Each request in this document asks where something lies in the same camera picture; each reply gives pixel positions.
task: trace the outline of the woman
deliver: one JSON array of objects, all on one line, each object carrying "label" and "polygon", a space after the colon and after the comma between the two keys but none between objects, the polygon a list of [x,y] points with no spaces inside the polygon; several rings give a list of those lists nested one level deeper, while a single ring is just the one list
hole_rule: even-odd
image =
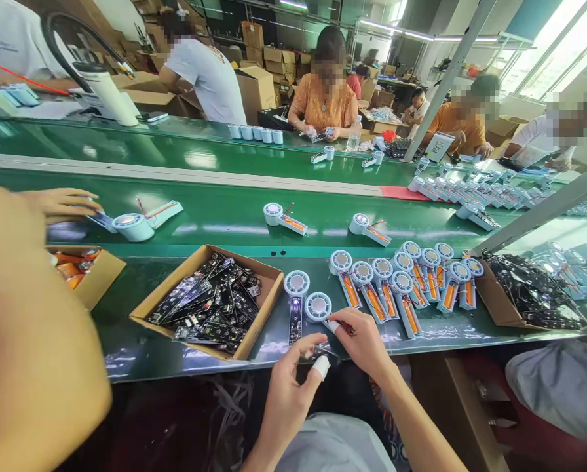
[{"label": "woman", "polygon": [[354,74],[350,74],[346,83],[354,92],[357,100],[361,100],[361,88],[364,86],[364,82],[370,78],[370,69],[365,64],[359,64],[354,70]]},{"label": "woman", "polygon": [[320,33],[313,70],[300,80],[288,120],[307,136],[332,128],[329,141],[347,138],[357,120],[357,97],[344,80],[346,41],[339,28],[327,26]]},{"label": "woman", "polygon": [[192,89],[206,119],[245,125],[241,91],[233,67],[220,51],[197,39],[195,25],[173,11],[161,12],[161,24],[173,49],[159,79],[173,93]]}]

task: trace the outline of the cable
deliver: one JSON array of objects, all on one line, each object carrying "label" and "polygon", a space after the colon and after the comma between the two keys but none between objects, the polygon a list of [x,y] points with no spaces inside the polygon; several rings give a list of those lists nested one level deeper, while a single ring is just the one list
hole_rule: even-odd
[{"label": "cable", "polygon": [[44,89],[51,90],[53,93],[57,93],[57,94],[60,94],[60,95],[70,96],[70,93],[69,92],[65,92],[64,90],[58,90],[56,88],[49,87],[47,85],[43,85],[40,82],[36,82],[34,80],[28,79],[24,75],[20,75],[20,74],[17,74],[16,72],[12,72],[10,69],[6,69],[3,66],[0,66],[0,69],[3,70],[3,71],[6,71],[7,73],[10,73],[12,75],[17,76],[19,79],[23,79],[23,80],[25,80],[25,81],[27,81],[29,83],[33,83],[34,85],[37,85],[38,87],[42,87]]}]

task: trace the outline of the hair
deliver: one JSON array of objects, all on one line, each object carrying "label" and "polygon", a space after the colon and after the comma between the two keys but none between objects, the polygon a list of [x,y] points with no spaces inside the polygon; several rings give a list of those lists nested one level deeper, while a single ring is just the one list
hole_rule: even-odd
[{"label": "hair", "polygon": [[470,95],[486,100],[498,95],[500,87],[499,78],[496,75],[479,75],[472,83]]},{"label": "hair", "polygon": [[197,36],[197,29],[189,15],[178,15],[177,11],[167,10],[159,14],[159,24],[170,44],[182,37]]},{"label": "hair", "polygon": [[315,60],[318,62],[334,62],[345,64],[346,40],[337,26],[327,26],[318,36],[315,48]]},{"label": "hair", "polygon": [[365,64],[359,64],[354,71],[366,80],[370,78],[370,69]]}]

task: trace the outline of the wall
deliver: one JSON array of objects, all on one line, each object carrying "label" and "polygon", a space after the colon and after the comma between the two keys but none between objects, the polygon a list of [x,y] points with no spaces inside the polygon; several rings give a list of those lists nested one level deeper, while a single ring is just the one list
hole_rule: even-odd
[{"label": "wall", "polygon": [[138,41],[136,23],[145,32],[143,18],[130,0],[94,0],[110,26],[121,31],[130,41]]}]

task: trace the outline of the orange shirt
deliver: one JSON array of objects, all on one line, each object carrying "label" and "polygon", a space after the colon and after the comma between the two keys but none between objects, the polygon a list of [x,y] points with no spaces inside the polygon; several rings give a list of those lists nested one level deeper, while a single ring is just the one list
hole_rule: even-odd
[{"label": "orange shirt", "polygon": [[429,132],[449,133],[461,130],[466,135],[466,143],[461,149],[449,149],[449,153],[459,151],[461,154],[474,154],[475,148],[485,143],[483,115],[472,115],[465,120],[460,120],[458,108],[459,103],[457,102],[442,104],[436,117],[433,118],[431,126],[429,126]]},{"label": "orange shirt", "polygon": [[357,97],[346,82],[336,87],[332,97],[325,99],[320,78],[313,73],[304,75],[300,80],[292,107],[304,113],[306,124],[312,125],[318,132],[327,127],[348,128],[359,114]]}]

